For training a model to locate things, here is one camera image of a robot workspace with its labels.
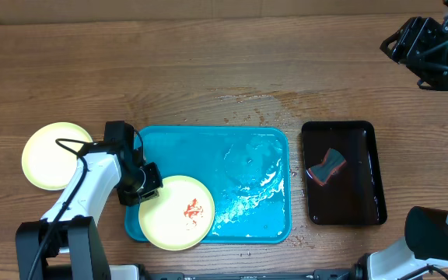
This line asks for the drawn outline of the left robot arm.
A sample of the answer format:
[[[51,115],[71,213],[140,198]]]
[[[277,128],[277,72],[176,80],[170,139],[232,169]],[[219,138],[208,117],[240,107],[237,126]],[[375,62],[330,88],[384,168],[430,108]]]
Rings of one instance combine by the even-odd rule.
[[[112,191],[125,206],[157,197],[162,178],[135,145],[141,141],[125,121],[108,121],[99,142],[68,122],[48,124],[30,137],[22,154],[27,180],[61,196],[39,220],[16,231],[21,279],[150,277],[141,264],[110,265],[97,229]]]

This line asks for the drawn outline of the yellow plate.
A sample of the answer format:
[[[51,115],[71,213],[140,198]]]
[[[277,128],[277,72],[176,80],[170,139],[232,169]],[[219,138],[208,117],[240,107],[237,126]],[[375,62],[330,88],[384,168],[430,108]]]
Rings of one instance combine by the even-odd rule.
[[[200,243],[215,219],[208,188],[187,176],[163,179],[156,198],[140,204],[138,221],[146,239],[164,250],[186,250]]]
[[[77,167],[77,157],[59,146],[58,138],[78,140],[65,143],[76,152],[83,142],[93,141],[85,129],[69,122],[48,124],[29,138],[21,159],[23,173],[31,184],[47,191],[66,188]]]

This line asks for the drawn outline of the orange sponge with green pad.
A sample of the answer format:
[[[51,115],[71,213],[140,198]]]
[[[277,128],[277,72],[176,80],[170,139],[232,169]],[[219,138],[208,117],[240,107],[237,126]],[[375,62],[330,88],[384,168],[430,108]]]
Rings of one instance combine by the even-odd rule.
[[[324,186],[346,164],[347,160],[338,150],[329,148],[321,163],[309,167],[306,173],[318,185]]]

